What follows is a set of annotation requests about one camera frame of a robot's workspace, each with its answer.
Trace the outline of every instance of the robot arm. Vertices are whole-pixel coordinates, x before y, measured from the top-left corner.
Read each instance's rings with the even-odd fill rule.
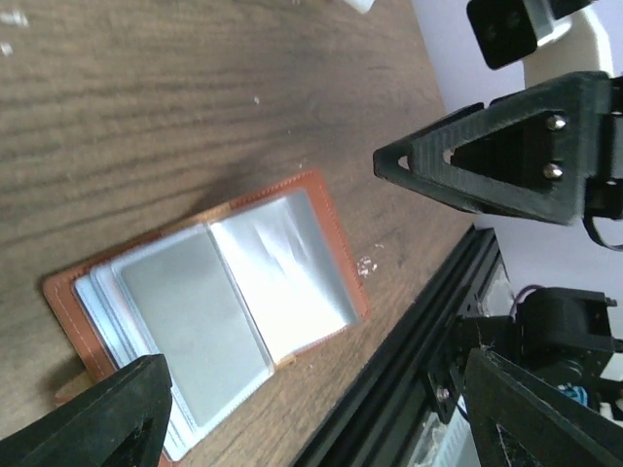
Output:
[[[623,249],[602,241],[593,222],[623,219],[623,80],[611,78],[607,35],[591,6],[578,10],[584,3],[472,0],[467,15],[485,61],[521,59],[534,86],[383,147],[375,173],[468,212],[563,225],[582,218],[595,242]]]

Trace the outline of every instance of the gray card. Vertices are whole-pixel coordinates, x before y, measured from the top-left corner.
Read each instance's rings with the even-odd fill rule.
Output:
[[[210,229],[275,362],[357,322],[305,190]]]
[[[270,376],[270,356],[205,227],[112,267],[199,427],[217,424]]]

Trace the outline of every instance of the cable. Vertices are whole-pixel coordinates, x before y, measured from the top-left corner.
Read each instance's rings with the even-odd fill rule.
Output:
[[[582,219],[582,223],[584,224],[584,229],[586,229],[586,233],[588,234],[588,236],[591,237],[591,240],[593,240],[595,243],[602,246],[603,248],[607,248],[608,250],[618,251],[618,252],[623,251],[623,245],[610,245],[609,243],[606,243],[604,241],[599,231],[597,230],[597,227],[595,226],[595,219],[593,219],[593,217],[591,216],[584,217],[584,219]]]
[[[530,294],[531,292],[534,292],[535,290],[542,289],[542,288],[543,288],[542,285],[531,284],[531,285],[527,285],[522,290],[520,290],[519,293],[515,296],[515,300],[513,300],[513,305],[510,307],[508,315],[515,317],[515,313],[517,312],[517,305],[524,300],[526,295]]]
[[[457,410],[458,410],[458,413],[460,413],[460,416],[463,417],[463,420],[465,420],[467,423],[469,423],[469,415],[467,414],[465,409],[458,402],[457,402]]]

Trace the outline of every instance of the black camera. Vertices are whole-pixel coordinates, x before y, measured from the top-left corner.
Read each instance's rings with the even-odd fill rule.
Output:
[[[467,16],[483,57],[496,70],[533,54],[571,29],[568,17],[590,0],[471,0]]]

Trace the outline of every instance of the white plastic part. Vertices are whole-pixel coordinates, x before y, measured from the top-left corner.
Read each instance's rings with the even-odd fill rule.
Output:
[[[600,403],[600,414],[602,415],[602,417],[607,418],[612,423],[616,423],[620,427],[623,427],[623,422],[622,421],[614,419],[614,416],[612,415],[612,407],[610,406],[610,404],[606,404],[605,402],[601,402]]]
[[[351,5],[357,12],[364,14],[368,13],[372,8],[374,0],[345,0]]]
[[[467,411],[463,396],[460,396],[458,403],[465,411]],[[437,453],[432,466],[464,467],[465,464],[469,465],[470,463],[466,462],[467,459],[463,459],[462,456],[465,444],[469,441],[470,437],[471,431],[469,429],[469,423],[467,423],[460,412],[455,409],[455,412],[452,414],[452,418],[450,419],[450,423],[448,423],[446,436],[444,436],[444,440],[441,442],[439,452]]]
[[[623,381],[623,354],[612,354],[602,371],[601,378],[611,381]]]
[[[614,76],[610,40],[592,7],[571,15],[571,29],[565,36],[523,61],[526,88],[572,71]]]

